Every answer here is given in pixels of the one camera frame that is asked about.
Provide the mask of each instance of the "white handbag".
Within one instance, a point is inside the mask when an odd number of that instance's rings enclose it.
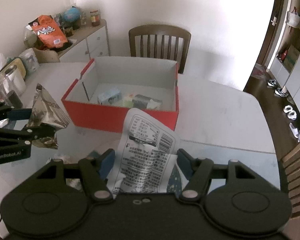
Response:
[[[288,12],[287,25],[300,29],[300,16],[297,13],[297,8],[294,7],[292,12]]]

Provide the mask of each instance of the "cardboard box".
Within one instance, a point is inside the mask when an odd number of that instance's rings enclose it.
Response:
[[[98,95],[117,87],[122,97],[141,94],[162,100],[162,110],[144,110],[174,130],[179,113],[178,63],[140,57],[92,59],[74,80],[61,101],[76,126],[122,132],[126,107],[98,104]]]
[[[299,54],[299,50],[297,50],[294,46],[290,45],[288,53],[283,61],[283,65],[285,66],[286,70],[291,72],[299,57]]]

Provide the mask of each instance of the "orange bag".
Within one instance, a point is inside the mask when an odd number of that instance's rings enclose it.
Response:
[[[61,48],[64,43],[68,42],[51,15],[41,15],[29,25],[49,49]]]

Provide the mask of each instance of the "dining table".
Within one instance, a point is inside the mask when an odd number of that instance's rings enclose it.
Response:
[[[40,83],[66,110],[61,98],[72,82],[80,77],[86,63],[44,63],[26,79],[26,90],[21,96],[24,107],[32,107],[37,83]],[[227,164],[236,159],[257,172],[280,189],[278,163],[271,134],[261,107],[250,94],[234,88],[178,75],[179,115],[175,132],[180,148],[194,158],[210,158],[214,163]],[[17,121],[14,129],[21,130],[27,120]],[[57,131],[58,150],[32,146],[31,157],[0,165],[0,202],[13,188],[42,168],[49,158],[67,155],[74,162],[91,151],[103,153],[116,149],[120,133],[76,127],[71,122]],[[210,191],[225,184],[214,180]],[[8,231],[0,223],[0,237]]]

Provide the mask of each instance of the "globe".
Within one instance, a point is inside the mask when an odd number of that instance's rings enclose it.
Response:
[[[70,9],[66,10],[63,13],[63,19],[66,22],[75,22],[77,19],[80,18],[80,12],[77,8],[71,7]]]

